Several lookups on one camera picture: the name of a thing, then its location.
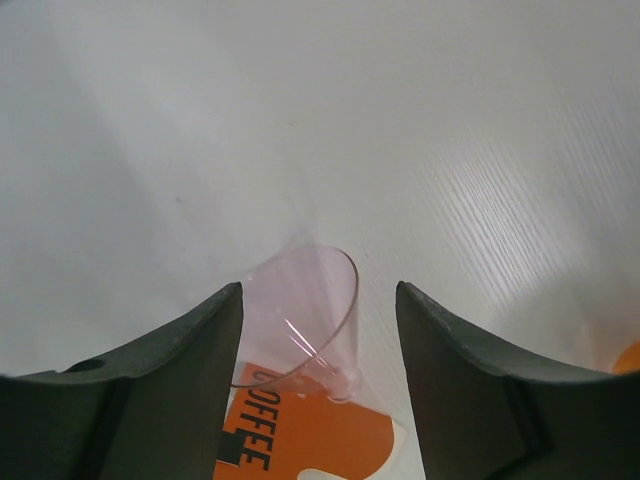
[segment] cup rim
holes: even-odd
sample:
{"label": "cup rim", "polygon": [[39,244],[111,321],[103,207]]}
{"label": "cup rim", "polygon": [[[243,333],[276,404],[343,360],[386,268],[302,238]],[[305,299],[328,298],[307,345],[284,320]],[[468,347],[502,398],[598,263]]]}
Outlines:
{"label": "cup rim", "polygon": [[340,324],[338,325],[338,327],[335,329],[335,331],[327,338],[327,340],[322,344],[322,346],[316,351],[316,353],[313,356],[310,356],[309,358],[307,358],[304,362],[302,362],[301,364],[297,365],[296,367],[294,367],[292,370],[288,371],[287,373],[283,373],[281,374],[279,377],[268,380],[266,382],[263,383],[256,383],[256,384],[247,384],[247,385],[237,385],[235,384],[233,381],[231,382],[231,387],[232,388],[260,388],[260,389],[264,389],[264,387],[268,387],[269,385],[274,385],[278,382],[281,382],[282,380],[284,380],[285,378],[291,377],[293,376],[295,373],[297,373],[299,370],[302,370],[304,367],[306,367],[309,363],[311,363],[313,360],[317,359],[320,354],[329,346],[329,344],[338,336],[338,334],[342,331],[342,329],[344,328],[344,326],[347,324],[347,322],[349,321],[349,318],[351,317],[351,314],[353,313],[356,304],[358,302],[358,294],[360,292],[360,272],[358,271],[358,267],[356,266],[356,263],[353,261],[353,259],[351,258],[351,256],[346,253],[344,250],[342,250],[341,248],[338,247],[332,247],[332,246],[328,246],[328,245],[320,245],[320,244],[311,244],[311,245],[304,245],[304,246],[300,246],[297,248],[294,248],[292,250],[288,250],[282,253],[279,253],[273,257],[271,257],[270,259],[266,260],[265,262],[263,262],[262,264],[260,264],[257,268],[254,269],[254,271],[260,269],[260,268],[264,268],[267,265],[269,265],[270,263],[275,262],[276,260],[279,260],[287,255],[290,255],[293,252],[299,251],[299,250],[303,250],[303,249],[308,249],[308,248],[314,248],[314,249],[323,249],[323,250],[333,250],[335,252],[338,252],[340,254],[342,254],[351,264],[351,267],[353,268],[353,272],[355,274],[355,288],[353,290],[353,297],[351,298],[351,303],[349,304],[349,308],[347,309],[346,313],[344,314],[344,316],[342,317],[342,320],[340,320]]}

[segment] orange label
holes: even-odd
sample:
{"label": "orange label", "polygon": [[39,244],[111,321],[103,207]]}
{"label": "orange label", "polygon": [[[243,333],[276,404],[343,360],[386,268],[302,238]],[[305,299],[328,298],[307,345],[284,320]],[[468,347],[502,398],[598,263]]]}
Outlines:
{"label": "orange label", "polygon": [[[272,372],[249,365],[245,375]],[[218,462],[215,480],[295,480],[315,469],[349,480],[378,471],[393,450],[391,417],[325,395],[238,390],[224,430],[244,437],[240,465]]]}
{"label": "orange label", "polygon": [[627,348],[613,367],[613,373],[630,373],[636,370],[640,370],[640,341]]}

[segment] clear plastic cup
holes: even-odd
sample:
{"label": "clear plastic cup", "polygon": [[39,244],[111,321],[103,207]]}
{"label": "clear plastic cup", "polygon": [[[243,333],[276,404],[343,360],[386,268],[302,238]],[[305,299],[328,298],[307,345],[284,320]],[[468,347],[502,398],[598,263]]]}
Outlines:
{"label": "clear plastic cup", "polygon": [[[299,247],[256,268],[243,282],[232,386],[352,398],[361,383],[358,285],[353,260],[333,247]],[[247,373],[248,364],[265,373]]]}

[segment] wood grain texture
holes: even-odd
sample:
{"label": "wood grain texture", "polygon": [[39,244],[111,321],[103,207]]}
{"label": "wood grain texture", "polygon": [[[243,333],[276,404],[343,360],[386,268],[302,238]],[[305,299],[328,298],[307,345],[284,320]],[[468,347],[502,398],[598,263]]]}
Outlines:
{"label": "wood grain texture", "polygon": [[0,368],[112,348],[302,231],[361,270],[364,400],[410,431],[394,478],[421,478],[398,280],[559,360],[605,368],[640,336],[639,18],[624,0],[5,4]]}

